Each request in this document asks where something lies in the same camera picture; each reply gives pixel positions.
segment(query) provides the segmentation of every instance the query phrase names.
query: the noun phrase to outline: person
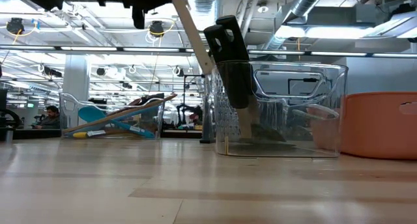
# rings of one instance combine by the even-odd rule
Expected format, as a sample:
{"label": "person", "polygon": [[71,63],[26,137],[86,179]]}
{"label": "person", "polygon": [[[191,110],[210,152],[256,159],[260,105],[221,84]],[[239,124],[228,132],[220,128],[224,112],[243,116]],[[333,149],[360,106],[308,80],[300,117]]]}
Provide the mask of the person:
{"label": "person", "polygon": [[61,123],[59,121],[59,110],[55,106],[48,106],[46,108],[46,113],[48,116],[39,122],[35,129],[59,129],[61,127]]}

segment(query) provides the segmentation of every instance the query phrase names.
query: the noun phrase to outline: orange bin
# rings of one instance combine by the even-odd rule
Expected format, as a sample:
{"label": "orange bin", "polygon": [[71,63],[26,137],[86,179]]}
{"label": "orange bin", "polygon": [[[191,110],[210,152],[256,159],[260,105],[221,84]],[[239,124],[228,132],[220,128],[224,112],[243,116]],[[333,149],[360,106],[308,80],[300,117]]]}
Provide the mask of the orange bin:
{"label": "orange bin", "polygon": [[344,104],[342,152],[417,159],[417,92],[352,94]]}

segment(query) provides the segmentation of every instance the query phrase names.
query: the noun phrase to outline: transparent storage container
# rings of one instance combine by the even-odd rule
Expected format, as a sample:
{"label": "transparent storage container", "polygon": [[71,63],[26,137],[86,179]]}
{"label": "transparent storage container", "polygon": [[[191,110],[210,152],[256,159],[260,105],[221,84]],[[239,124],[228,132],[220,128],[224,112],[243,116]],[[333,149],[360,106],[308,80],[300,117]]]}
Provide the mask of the transparent storage container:
{"label": "transparent storage container", "polygon": [[[257,157],[338,156],[347,70],[344,66],[310,63],[218,63],[210,76],[209,93],[214,106],[216,152]],[[228,94],[238,96],[232,97],[234,106],[243,98],[255,100],[251,110],[239,110],[249,111],[249,123],[240,122]],[[240,126],[248,125],[252,138],[242,139]]]}
{"label": "transparent storage container", "polygon": [[[164,102],[152,104],[151,100],[163,100],[161,98],[152,98],[144,105],[152,106],[143,109],[139,109],[138,106],[78,101],[67,93],[61,93],[59,99],[63,137],[79,139],[103,137],[158,139],[160,137]],[[114,119],[101,120],[116,114],[118,117]]]}

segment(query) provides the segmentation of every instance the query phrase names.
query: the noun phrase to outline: silver duct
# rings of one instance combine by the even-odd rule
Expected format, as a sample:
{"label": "silver duct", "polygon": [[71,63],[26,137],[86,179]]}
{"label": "silver duct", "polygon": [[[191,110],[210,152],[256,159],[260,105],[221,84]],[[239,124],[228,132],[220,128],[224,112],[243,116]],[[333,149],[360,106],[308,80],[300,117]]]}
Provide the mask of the silver duct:
{"label": "silver duct", "polygon": [[214,25],[220,15],[220,0],[187,0],[190,14],[199,31]]}
{"label": "silver duct", "polygon": [[[293,0],[290,9],[280,16],[280,25],[295,18],[305,18],[319,1],[320,0]],[[287,38],[276,36],[275,32],[272,35],[272,38],[263,46],[263,49],[279,49],[285,42]]]}

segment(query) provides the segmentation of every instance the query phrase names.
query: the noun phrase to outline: wooden floor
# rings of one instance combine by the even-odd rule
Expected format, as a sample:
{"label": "wooden floor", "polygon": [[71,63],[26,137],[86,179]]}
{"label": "wooden floor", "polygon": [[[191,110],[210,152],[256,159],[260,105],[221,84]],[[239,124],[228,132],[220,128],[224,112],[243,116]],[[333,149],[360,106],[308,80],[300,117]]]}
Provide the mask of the wooden floor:
{"label": "wooden floor", "polygon": [[192,140],[0,147],[0,223],[417,223],[415,161],[228,158]]}

